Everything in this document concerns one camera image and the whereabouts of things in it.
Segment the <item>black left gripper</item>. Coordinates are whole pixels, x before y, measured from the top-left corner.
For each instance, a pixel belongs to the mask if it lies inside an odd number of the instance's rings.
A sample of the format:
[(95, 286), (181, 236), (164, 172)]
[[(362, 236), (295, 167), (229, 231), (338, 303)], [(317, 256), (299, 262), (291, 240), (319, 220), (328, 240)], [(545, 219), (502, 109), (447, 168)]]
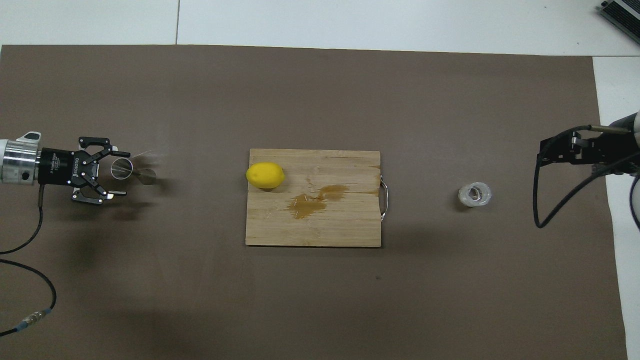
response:
[[(107, 200), (124, 197), (127, 191), (107, 190), (97, 178), (82, 175), (83, 163), (98, 163), (106, 157), (130, 158), (130, 152), (120, 151), (107, 137), (82, 136), (78, 138), (80, 150), (72, 152), (54, 148), (42, 148), (39, 152), (39, 184), (72, 186), (71, 199), (89, 205), (103, 205)], [(88, 153), (89, 147), (101, 147), (96, 153)], [(82, 189), (89, 187), (97, 196), (86, 196)]]

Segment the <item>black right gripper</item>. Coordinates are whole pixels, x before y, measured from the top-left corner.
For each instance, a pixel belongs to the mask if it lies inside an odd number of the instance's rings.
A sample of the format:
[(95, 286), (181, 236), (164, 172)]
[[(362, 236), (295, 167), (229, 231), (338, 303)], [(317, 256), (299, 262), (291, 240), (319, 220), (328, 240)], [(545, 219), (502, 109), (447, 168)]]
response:
[(558, 134), (539, 142), (537, 160), (540, 166), (555, 163), (592, 163), (592, 148), (598, 151), (596, 164), (592, 173), (602, 170), (615, 162), (633, 154), (635, 156), (617, 165), (606, 174), (637, 174), (639, 172), (639, 136), (633, 132), (628, 134), (603, 133), (595, 140), (583, 138), (581, 134)]

